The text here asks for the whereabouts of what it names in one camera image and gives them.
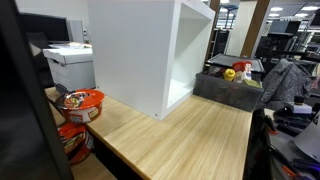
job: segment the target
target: storage bin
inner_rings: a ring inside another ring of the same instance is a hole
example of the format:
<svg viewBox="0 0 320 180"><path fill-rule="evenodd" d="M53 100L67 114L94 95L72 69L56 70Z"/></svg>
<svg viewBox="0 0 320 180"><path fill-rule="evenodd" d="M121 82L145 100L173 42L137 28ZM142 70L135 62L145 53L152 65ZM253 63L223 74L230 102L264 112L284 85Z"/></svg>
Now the storage bin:
<svg viewBox="0 0 320 180"><path fill-rule="evenodd" d="M196 75L193 94L228 106L251 112L255 109L264 90L226 81L201 73Z"/></svg>
<svg viewBox="0 0 320 180"><path fill-rule="evenodd" d="M94 88L92 49L44 49L54 86L60 94Z"/></svg>

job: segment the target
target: shelf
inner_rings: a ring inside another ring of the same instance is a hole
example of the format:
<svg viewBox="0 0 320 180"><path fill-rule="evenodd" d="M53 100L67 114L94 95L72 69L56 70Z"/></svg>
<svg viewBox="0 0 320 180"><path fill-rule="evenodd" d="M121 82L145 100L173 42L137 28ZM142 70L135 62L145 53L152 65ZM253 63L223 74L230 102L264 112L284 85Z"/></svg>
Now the shelf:
<svg viewBox="0 0 320 180"><path fill-rule="evenodd" d="M191 93L192 90L193 86L175 79L171 79L167 107L169 108L177 103L178 100Z"/></svg>
<svg viewBox="0 0 320 180"><path fill-rule="evenodd" d="M184 1L181 3L181 18L183 19L207 19L210 21L214 12L201 1Z"/></svg>

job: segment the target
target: ceiling light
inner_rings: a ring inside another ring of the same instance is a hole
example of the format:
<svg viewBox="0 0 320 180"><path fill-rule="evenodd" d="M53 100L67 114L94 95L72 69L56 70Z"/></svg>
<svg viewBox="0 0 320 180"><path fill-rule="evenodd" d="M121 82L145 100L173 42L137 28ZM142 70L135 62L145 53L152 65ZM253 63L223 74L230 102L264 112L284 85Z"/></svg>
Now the ceiling light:
<svg viewBox="0 0 320 180"><path fill-rule="evenodd" d="M277 16L280 16L279 14L275 14L275 13L271 13L269 14L270 17L277 17Z"/></svg>
<svg viewBox="0 0 320 180"><path fill-rule="evenodd" d="M220 12L228 12L228 9L226 9L226 8L221 8L221 9L220 9Z"/></svg>
<svg viewBox="0 0 320 180"><path fill-rule="evenodd" d="M220 3L229 3L229 0L220 0Z"/></svg>
<svg viewBox="0 0 320 180"><path fill-rule="evenodd" d="M308 6L308 7L303 7L301 10L303 11L315 11L317 9L319 9L320 7L316 7L316 6Z"/></svg>
<svg viewBox="0 0 320 180"><path fill-rule="evenodd" d="M283 10L283 8L281 8L281 7L273 7L273 8L271 8L271 11L282 11Z"/></svg>
<svg viewBox="0 0 320 180"><path fill-rule="evenodd" d="M297 16L297 17L306 17L306 16L309 16L309 14L305 14L305 13L300 13L300 14L296 14L294 16Z"/></svg>

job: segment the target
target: red bucket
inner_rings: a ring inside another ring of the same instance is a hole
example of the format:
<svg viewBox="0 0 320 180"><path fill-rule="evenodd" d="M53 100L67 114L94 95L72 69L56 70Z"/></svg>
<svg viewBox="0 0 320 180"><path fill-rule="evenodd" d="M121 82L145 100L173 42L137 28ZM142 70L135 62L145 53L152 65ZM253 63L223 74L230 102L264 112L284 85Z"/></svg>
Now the red bucket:
<svg viewBox="0 0 320 180"><path fill-rule="evenodd" d="M238 61L232 64L232 69L235 72L251 72L252 63L250 61Z"/></svg>
<svg viewBox="0 0 320 180"><path fill-rule="evenodd" d="M95 120L102 109L104 94L93 89L80 89L67 93L56 100L66 120L88 123Z"/></svg>

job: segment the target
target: gray bin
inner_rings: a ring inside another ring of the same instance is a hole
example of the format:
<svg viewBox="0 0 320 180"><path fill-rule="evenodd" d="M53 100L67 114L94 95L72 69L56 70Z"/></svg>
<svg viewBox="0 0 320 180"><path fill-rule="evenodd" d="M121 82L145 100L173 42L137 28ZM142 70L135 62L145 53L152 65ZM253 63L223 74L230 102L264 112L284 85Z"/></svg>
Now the gray bin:
<svg viewBox="0 0 320 180"><path fill-rule="evenodd" d="M193 94L252 112L264 90L198 73Z"/></svg>

